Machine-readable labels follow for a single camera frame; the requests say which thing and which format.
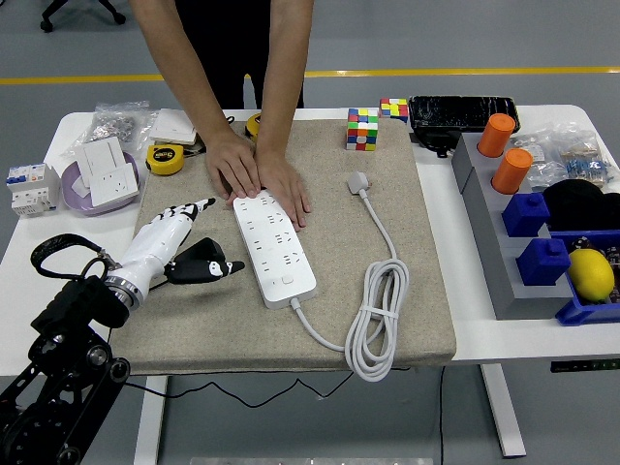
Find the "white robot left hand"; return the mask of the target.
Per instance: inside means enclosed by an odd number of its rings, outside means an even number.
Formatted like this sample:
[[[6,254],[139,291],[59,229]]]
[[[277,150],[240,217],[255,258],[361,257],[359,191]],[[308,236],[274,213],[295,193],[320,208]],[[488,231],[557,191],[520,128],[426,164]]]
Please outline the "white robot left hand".
[[[242,270],[245,263],[227,261],[219,244],[208,237],[178,251],[195,220],[214,203],[205,199],[159,213],[140,228],[106,285],[147,295],[151,281],[161,276],[174,285],[202,284]]]

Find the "person's right hand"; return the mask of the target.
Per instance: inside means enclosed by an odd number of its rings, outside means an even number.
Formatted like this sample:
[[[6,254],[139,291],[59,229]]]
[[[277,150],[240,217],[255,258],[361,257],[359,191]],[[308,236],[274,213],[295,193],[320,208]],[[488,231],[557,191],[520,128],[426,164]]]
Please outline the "person's right hand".
[[[205,145],[207,172],[222,199],[254,198],[261,191],[253,148],[247,140],[228,128],[207,137]]]

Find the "person's left hand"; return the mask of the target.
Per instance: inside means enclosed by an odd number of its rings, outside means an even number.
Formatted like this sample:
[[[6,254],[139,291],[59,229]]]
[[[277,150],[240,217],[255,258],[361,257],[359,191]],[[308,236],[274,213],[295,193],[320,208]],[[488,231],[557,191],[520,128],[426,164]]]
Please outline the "person's left hand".
[[[267,189],[280,203],[296,232],[305,228],[311,202],[302,177],[288,162],[285,153],[257,148],[254,160],[255,184]]]

